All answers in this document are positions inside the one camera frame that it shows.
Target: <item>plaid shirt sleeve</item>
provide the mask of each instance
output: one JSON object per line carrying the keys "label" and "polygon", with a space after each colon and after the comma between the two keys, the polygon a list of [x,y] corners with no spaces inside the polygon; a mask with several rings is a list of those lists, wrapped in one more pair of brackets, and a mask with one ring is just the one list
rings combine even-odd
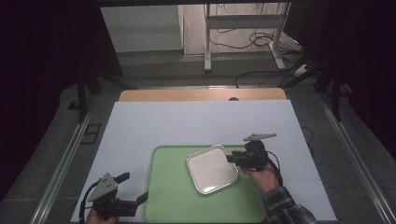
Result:
{"label": "plaid shirt sleeve", "polygon": [[296,204],[285,187],[272,190],[264,194],[262,198],[268,216],[274,223],[316,223],[314,215],[308,209]]}

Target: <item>human hand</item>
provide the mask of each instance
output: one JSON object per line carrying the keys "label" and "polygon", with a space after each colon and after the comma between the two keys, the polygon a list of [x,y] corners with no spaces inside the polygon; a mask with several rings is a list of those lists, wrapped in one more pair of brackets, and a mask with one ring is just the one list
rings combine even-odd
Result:
{"label": "human hand", "polygon": [[91,209],[90,213],[87,216],[87,221],[85,222],[86,224],[115,224],[119,221],[118,217],[110,217],[107,220],[104,220],[102,217],[100,217],[95,209]]}
{"label": "human hand", "polygon": [[249,168],[241,168],[245,175],[253,179],[259,191],[267,193],[273,189],[279,188],[274,168],[267,164],[262,171],[253,171]]}

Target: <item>white metal table frame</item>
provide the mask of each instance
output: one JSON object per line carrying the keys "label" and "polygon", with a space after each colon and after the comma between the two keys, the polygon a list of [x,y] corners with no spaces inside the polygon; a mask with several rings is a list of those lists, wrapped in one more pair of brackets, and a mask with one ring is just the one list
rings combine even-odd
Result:
{"label": "white metal table frame", "polygon": [[280,14],[266,15],[214,15],[210,16],[210,4],[206,4],[206,29],[205,29],[205,71],[212,69],[210,30],[214,29],[276,29],[274,40],[269,43],[270,50],[274,56],[276,66],[279,70],[286,69],[277,46],[282,34],[286,18],[288,17],[290,3],[286,3]]}

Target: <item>green mat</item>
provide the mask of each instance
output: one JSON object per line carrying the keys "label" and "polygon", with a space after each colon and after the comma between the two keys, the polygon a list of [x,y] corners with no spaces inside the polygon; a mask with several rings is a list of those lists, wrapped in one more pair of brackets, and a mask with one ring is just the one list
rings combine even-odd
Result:
{"label": "green mat", "polygon": [[[266,217],[262,195],[239,171],[236,182],[204,195],[195,188],[187,167],[191,153],[209,146],[163,146],[152,155],[144,218],[153,223],[255,223]],[[245,150],[243,146],[225,146]]]}

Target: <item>white table surface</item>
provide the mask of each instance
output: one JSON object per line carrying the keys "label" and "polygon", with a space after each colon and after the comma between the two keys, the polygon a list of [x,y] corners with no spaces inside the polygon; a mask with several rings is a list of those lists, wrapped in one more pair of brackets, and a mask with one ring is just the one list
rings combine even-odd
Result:
{"label": "white table surface", "polygon": [[[88,187],[106,172],[131,173],[119,184],[122,200],[134,201],[146,192],[151,154],[158,146],[244,145],[252,133],[277,134],[263,142],[279,159],[284,186],[317,220],[336,220],[291,102],[268,100],[115,103],[71,222],[78,222]],[[120,221],[144,222],[142,210],[143,204],[135,217]]]}

